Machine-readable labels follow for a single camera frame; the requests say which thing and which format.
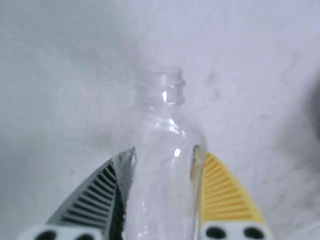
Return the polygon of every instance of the bottle opening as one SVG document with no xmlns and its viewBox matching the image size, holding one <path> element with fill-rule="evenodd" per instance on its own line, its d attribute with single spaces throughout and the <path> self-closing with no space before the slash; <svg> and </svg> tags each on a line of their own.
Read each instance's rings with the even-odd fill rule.
<svg viewBox="0 0 320 240">
<path fill-rule="evenodd" d="M 146 67 L 138 73 L 135 100 L 152 107 L 181 105 L 184 102 L 183 71 L 179 67 Z"/>
</svg>

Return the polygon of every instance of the white textured surface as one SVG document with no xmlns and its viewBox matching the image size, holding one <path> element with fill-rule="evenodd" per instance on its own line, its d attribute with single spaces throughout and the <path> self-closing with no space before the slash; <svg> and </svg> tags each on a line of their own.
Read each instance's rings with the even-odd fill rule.
<svg viewBox="0 0 320 240">
<path fill-rule="evenodd" d="M 209 149 L 276 237 L 319 220 L 319 11 L 318 0 L 0 1 L 0 239 L 45 221 L 109 157 L 129 66 L 151 61 L 184 69 Z"/>
</svg>

